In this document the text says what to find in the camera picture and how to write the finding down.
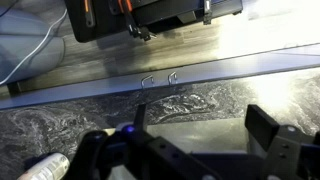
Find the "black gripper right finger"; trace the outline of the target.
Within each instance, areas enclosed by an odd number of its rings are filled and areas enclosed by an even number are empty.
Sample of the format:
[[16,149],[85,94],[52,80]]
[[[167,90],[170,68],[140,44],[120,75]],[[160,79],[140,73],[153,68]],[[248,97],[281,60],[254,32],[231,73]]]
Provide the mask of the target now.
[[245,116],[245,127],[264,151],[267,151],[280,125],[258,105],[249,104]]

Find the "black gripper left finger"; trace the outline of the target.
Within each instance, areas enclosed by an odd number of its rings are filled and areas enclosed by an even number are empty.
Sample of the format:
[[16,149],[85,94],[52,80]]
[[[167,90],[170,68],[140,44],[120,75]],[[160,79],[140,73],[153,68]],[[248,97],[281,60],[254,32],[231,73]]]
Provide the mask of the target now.
[[134,126],[138,130],[145,131],[147,129],[147,123],[145,121],[147,106],[145,104],[141,104],[137,108],[137,112],[134,119]]

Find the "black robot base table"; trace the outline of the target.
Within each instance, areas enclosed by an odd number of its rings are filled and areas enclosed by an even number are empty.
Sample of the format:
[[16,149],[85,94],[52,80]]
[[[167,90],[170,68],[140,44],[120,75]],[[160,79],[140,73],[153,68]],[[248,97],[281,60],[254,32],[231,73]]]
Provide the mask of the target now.
[[[153,34],[237,15],[243,10],[242,0],[130,0],[132,15],[138,27],[147,27]],[[84,0],[64,0],[73,33],[84,43],[128,31],[118,0],[92,0],[95,26],[86,26]]]

